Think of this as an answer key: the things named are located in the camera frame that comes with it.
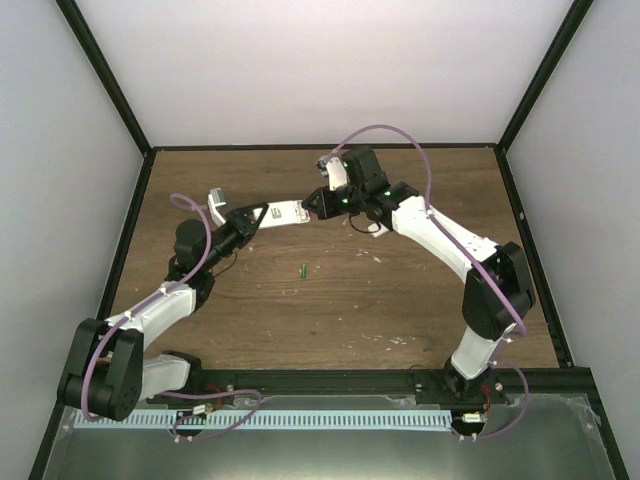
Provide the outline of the white remote control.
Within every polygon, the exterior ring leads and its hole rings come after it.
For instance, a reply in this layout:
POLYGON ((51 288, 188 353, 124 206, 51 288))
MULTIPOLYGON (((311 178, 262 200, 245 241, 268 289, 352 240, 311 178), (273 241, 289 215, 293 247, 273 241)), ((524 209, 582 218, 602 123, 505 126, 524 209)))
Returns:
POLYGON ((288 200, 269 203, 269 212, 263 220, 260 229, 279 228, 305 224, 311 221, 304 218, 304 208, 301 200, 288 200))

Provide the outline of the white battery compartment cover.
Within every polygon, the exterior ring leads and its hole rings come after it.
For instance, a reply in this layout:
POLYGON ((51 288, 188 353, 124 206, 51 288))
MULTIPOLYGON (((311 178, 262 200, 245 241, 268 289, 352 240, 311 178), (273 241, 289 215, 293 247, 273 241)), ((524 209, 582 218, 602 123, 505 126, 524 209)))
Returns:
POLYGON ((380 225, 376 230, 371 230, 370 234, 374 238, 378 238, 378 237, 384 235, 387 232, 388 232, 388 229, 384 225, 380 225))

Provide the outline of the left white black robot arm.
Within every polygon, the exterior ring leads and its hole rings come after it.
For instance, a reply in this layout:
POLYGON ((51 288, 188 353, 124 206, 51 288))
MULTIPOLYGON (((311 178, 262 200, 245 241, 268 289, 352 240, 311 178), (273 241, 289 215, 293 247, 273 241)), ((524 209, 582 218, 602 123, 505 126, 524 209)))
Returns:
POLYGON ((77 327, 57 388, 63 405, 81 411, 90 422, 121 421, 142 400, 162 396, 184 404, 204 392, 201 362, 180 352, 153 359, 146 349, 178 321, 208 300, 221 260, 245 247, 269 211, 262 202, 236 208, 212 229, 206 215, 182 222, 175 231, 168 273, 149 296, 105 320, 88 318, 77 327))

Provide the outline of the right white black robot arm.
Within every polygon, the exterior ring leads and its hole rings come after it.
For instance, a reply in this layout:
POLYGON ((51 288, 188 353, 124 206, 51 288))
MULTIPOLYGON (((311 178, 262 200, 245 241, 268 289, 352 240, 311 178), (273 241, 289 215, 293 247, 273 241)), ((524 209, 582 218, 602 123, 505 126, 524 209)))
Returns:
POLYGON ((498 244, 462 227, 412 186, 390 183, 368 146, 343 155, 332 152, 316 166, 328 183, 303 200, 304 209, 320 220, 363 214, 371 222, 367 234, 406 237, 462 281, 466 329, 445 363, 443 383, 451 400, 468 402, 479 392, 500 345, 526 334, 524 318, 535 294, 525 252, 513 242, 498 244))

